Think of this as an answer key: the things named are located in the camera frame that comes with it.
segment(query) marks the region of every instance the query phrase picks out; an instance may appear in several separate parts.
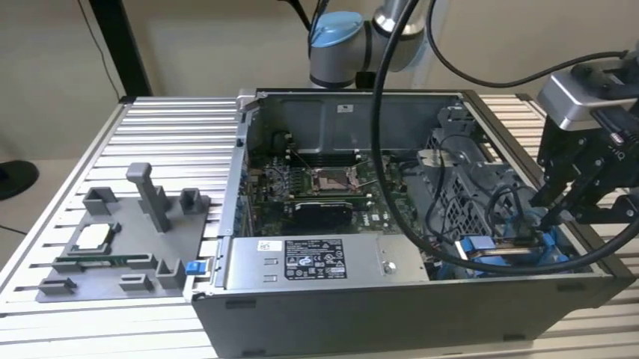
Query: screw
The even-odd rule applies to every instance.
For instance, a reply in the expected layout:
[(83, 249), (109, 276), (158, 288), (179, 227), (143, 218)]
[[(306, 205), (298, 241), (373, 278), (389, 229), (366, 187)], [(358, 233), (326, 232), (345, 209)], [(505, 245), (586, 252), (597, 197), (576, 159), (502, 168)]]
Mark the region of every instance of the screw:
[(622, 137), (617, 133), (610, 133), (609, 138), (612, 138), (614, 144), (622, 144)]
[(393, 274), (394, 271), (397, 270), (397, 266), (394, 265), (394, 263), (392, 262), (381, 262), (381, 266), (382, 266), (382, 272), (385, 274)]

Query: aluminum extrusion table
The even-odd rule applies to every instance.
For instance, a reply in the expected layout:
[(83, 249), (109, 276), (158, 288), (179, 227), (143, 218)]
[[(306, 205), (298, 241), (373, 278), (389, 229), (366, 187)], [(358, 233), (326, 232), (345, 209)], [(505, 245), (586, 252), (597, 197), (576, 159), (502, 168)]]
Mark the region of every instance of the aluminum extrusion table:
[[(544, 114), (514, 95), (482, 96), (518, 143), (537, 154)], [(0, 358), (214, 358), (190, 304), (182, 298), (39, 304), (35, 285), (69, 241), (83, 209), (81, 196), (110, 186), (133, 196), (130, 162), (149, 162), (167, 194), (197, 187), (211, 198), (199, 257), (215, 251), (217, 222), (234, 145), (233, 98), (138, 98), (119, 105), (15, 254), (0, 272)], [(609, 195), (602, 204), (610, 204)], [(624, 225), (594, 225), (604, 238)], [(639, 239), (618, 251), (639, 276)], [(190, 278), (197, 286), (197, 278)], [(639, 284), (597, 309), (572, 312), (533, 342), (424, 349), (345, 358), (639, 358)]]

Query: floor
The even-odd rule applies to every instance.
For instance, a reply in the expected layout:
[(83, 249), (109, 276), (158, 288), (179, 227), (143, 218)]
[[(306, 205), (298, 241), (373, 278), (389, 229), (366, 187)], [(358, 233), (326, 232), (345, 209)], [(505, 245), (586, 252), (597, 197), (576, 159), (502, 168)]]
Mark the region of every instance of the floor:
[[(77, 160), (39, 160), (31, 163), (39, 170), (39, 178), (33, 187), (15, 197), (0, 200), (0, 224), (23, 232), (27, 232), (33, 226)], [(0, 229), (0, 269), (22, 239), (23, 235)]]

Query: black metal frame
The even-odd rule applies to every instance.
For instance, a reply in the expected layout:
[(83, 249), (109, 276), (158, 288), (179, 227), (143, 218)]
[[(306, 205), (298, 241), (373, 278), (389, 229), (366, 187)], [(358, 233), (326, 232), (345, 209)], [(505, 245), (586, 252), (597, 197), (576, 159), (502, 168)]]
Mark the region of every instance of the black metal frame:
[(143, 64), (121, 0), (89, 0), (101, 36), (127, 96), (151, 96)]

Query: circuit board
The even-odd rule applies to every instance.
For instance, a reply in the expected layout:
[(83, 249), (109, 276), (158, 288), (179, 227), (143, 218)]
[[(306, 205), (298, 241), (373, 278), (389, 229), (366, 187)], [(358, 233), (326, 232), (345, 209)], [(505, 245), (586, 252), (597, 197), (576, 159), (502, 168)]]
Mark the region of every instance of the circuit board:
[[(398, 211), (421, 232), (417, 211), (406, 195), (397, 165), (384, 157), (386, 180)], [(346, 167), (292, 167), (273, 157), (250, 171), (255, 236), (400, 234), (374, 177), (372, 162), (361, 155)]]

